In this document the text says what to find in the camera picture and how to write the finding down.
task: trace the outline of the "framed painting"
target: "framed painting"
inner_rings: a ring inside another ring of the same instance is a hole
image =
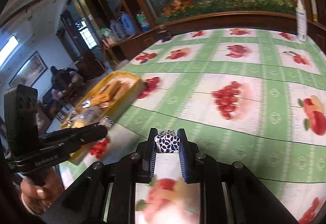
[[[9,85],[10,87],[14,87],[18,84],[23,84],[32,87],[47,69],[48,67],[45,65],[40,54],[35,51],[11,79]]]

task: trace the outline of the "yellow basket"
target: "yellow basket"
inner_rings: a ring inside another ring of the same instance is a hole
[[[77,112],[81,110],[81,104],[89,97],[93,97],[102,87],[107,85],[107,83],[113,78],[130,78],[135,80],[135,83],[131,86],[131,88],[120,97],[111,107],[107,108],[96,120],[95,122],[100,121],[102,117],[107,115],[113,121],[117,120],[117,118],[125,111],[125,109],[133,103],[133,101],[138,97],[138,95],[144,91],[145,84],[141,80],[139,76],[133,75],[126,71],[114,71],[110,73],[108,76],[104,77],[101,81],[97,83],[84,97],[79,101],[76,105],[75,109]],[[65,120],[61,125],[61,129],[67,128],[68,121]],[[93,144],[87,144],[82,146],[78,151],[71,154],[71,159],[69,162],[73,162],[74,164],[79,163],[84,157],[85,152],[88,152],[89,149],[93,146]]]

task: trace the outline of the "tablecloth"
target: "tablecloth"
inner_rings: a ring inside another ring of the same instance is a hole
[[[217,161],[243,162],[297,219],[315,198],[316,212],[325,202],[326,56],[311,38],[192,32],[158,41],[122,70],[158,82],[110,131],[117,148],[106,162],[135,150],[151,127],[184,128]],[[62,168],[74,180],[87,165]]]

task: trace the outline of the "spray bottle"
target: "spray bottle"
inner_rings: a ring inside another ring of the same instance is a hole
[[[307,14],[301,0],[298,0],[297,13],[297,35],[301,42],[307,41]]]

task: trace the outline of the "picture on wall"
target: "picture on wall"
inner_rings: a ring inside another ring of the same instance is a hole
[[[10,81],[10,87],[23,84],[31,87],[39,77],[48,69],[40,54],[35,53],[24,63],[15,76]]]

